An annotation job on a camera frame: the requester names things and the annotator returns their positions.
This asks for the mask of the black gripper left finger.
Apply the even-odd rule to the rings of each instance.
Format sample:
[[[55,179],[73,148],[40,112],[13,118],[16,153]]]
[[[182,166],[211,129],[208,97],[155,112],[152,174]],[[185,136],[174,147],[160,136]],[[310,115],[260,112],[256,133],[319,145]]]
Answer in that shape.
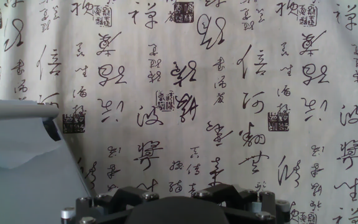
[[[159,198],[158,193],[136,187],[117,189],[113,195],[105,193],[94,197],[79,197],[75,200],[74,207],[61,210],[60,223],[101,223],[104,218],[107,218],[108,223],[122,223],[128,216],[128,205],[135,207]]]

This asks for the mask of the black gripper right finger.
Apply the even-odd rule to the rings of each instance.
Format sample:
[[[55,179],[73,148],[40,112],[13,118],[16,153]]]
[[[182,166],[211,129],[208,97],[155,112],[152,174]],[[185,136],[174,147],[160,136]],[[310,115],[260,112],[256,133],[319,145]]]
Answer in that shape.
[[[290,224],[290,203],[275,198],[271,191],[237,191],[235,186],[218,184],[193,192],[192,198],[209,202],[207,209],[217,223]]]

